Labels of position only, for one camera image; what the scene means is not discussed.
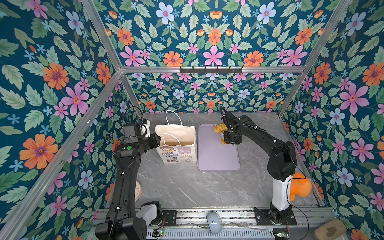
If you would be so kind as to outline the twisted bread top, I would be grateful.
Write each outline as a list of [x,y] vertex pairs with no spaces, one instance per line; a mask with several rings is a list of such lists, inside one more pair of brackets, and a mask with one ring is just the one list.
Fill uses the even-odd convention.
[[214,125],[214,132],[216,134],[227,132],[227,131],[228,131],[228,128],[227,128],[227,126],[225,124]]

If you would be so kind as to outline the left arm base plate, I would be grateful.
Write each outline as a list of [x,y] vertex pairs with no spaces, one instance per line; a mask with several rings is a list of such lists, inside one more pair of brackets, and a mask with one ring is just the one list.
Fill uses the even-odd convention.
[[177,221],[176,210],[163,210],[164,227],[174,227]]

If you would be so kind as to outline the round beige clock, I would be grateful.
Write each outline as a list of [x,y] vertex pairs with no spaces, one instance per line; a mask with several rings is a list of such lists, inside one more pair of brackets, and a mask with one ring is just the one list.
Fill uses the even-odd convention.
[[135,202],[137,202],[140,199],[142,192],[143,192],[143,188],[142,188],[141,184],[138,181],[136,181]]

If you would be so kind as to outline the black hook rack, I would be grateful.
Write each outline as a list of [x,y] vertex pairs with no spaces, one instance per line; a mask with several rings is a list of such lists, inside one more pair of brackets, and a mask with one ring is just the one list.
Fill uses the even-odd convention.
[[237,74],[243,72],[243,67],[180,67],[180,73],[185,74]]

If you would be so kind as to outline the purple cutting mat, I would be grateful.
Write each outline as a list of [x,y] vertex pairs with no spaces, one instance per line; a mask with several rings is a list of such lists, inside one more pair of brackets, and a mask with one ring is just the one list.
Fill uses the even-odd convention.
[[214,132],[214,125],[198,127],[197,166],[201,172],[236,172],[240,169],[238,149],[222,144],[222,135]]

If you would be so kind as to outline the tan sponge block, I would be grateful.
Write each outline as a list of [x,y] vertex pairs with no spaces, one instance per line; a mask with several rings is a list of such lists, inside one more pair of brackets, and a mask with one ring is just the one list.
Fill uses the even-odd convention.
[[316,240],[336,240],[347,232],[347,227],[339,219],[333,219],[314,231]]

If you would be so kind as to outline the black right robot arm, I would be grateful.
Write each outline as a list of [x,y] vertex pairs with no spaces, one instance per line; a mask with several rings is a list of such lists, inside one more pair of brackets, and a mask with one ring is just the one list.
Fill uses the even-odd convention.
[[294,144],[273,137],[246,115],[235,117],[224,108],[221,109],[221,114],[221,120],[228,129],[224,133],[226,144],[239,145],[245,136],[270,157],[267,171],[273,178],[273,197],[268,212],[254,208],[257,223],[275,225],[285,223],[293,215],[289,193],[297,168]]

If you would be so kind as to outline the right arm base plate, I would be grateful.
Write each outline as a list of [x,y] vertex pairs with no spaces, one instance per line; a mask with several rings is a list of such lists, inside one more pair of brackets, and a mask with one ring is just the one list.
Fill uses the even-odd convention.
[[289,206],[283,211],[279,211],[273,205],[271,205],[270,209],[259,209],[256,207],[254,207],[253,209],[256,217],[256,223],[258,226],[297,225],[297,221],[291,206]]

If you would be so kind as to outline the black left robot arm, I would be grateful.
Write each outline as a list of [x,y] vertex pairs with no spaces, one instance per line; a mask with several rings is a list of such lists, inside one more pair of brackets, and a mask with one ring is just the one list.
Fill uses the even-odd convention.
[[123,142],[113,153],[117,177],[112,203],[106,220],[95,230],[99,240],[145,240],[148,226],[158,217],[156,204],[136,211],[135,193],[142,155],[159,147],[161,137],[150,132],[150,121],[146,119],[123,125],[123,130]]

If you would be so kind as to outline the orange plush toy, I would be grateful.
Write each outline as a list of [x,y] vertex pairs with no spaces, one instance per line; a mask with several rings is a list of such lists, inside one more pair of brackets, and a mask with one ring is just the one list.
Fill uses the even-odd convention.
[[309,178],[300,172],[296,172],[291,180],[290,201],[294,201],[296,196],[305,198],[312,192],[312,184]]

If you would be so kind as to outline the white paper bag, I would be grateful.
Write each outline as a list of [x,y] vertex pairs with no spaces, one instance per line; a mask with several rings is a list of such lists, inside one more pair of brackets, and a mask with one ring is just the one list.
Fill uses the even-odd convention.
[[167,110],[165,125],[155,126],[155,133],[161,138],[156,148],[160,158],[165,164],[196,164],[197,163],[197,131],[194,126],[183,124],[181,117],[178,123],[172,124],[168,113],[176,112]]

